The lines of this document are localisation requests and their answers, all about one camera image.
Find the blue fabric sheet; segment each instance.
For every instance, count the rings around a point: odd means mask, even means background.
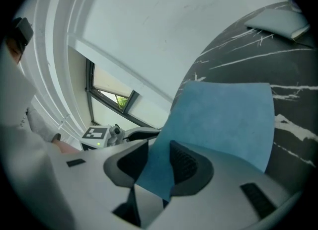
[[[170,201],[174,185],[169,163],[171,140],[241,157],[264,172],[272,150],[274,117],[267,83],[190,81],[150,148],[137,184]]]

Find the folded gray cloth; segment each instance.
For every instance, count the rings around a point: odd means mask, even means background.
[[[266,30],[292,40],[300,37],[310,28],[302,14],[278,9],[265,9],[248,20],[245,26]]]

